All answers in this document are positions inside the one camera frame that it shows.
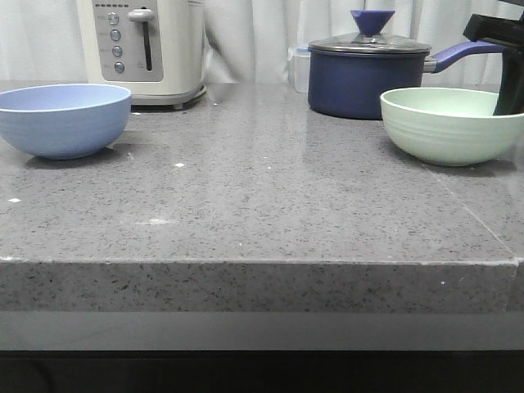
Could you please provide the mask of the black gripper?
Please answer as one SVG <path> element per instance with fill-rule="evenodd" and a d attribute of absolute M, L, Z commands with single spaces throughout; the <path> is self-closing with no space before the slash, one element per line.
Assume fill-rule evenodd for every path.
<path fill-rule="evenodd" d="M 493 115 L 523 112 L 523 17 L 510 20 L 472 14 L 463 36 L 470 41 L 488 41 L 504 50 L 499 96 Z"/>

